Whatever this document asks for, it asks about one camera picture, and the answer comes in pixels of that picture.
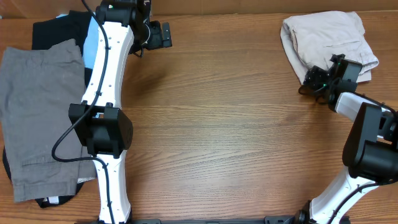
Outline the beige khaki shorts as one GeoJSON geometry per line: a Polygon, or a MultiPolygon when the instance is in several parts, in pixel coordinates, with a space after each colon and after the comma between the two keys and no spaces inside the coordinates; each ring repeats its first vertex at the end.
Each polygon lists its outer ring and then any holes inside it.
{"type": "Polygon", "coordinates": [[[299,79],[304,82],[313,66],[331,68],[333,54],[363,65],[357,82],[371,80],[371,70],[379,65],[364,38],[365,29],[355,12],[327,11],[283,20],[280,38],[285,54],[299,79]]]}

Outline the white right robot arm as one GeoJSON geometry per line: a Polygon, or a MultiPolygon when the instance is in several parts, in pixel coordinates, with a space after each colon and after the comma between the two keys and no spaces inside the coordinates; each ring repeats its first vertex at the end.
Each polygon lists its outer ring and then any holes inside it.
{"type": "Polygon", "coordinates": [[[353,121],[343,148],[343,169],[291,223],[349,223],[346,212],[368,192],[397,182],[397,111],[356,92],[362,64],[332,55],[332,67],[309,69],[298,92],[315,96],[353,121]]]}

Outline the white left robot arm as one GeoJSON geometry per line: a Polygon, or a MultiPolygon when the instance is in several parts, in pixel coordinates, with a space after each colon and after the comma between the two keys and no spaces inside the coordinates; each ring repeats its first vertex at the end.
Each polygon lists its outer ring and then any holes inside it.
{"type": "Polygon", "coordinates": [[[97,223],[132,223],[125,161],[133,136],[132,121],[121,106],[121,88],[129,55],[172,46],[170,26],[150,19],[150,1],[102,1],[96,58],[88,87],[68,117],[98,178],[101,209],[97,223]]]}

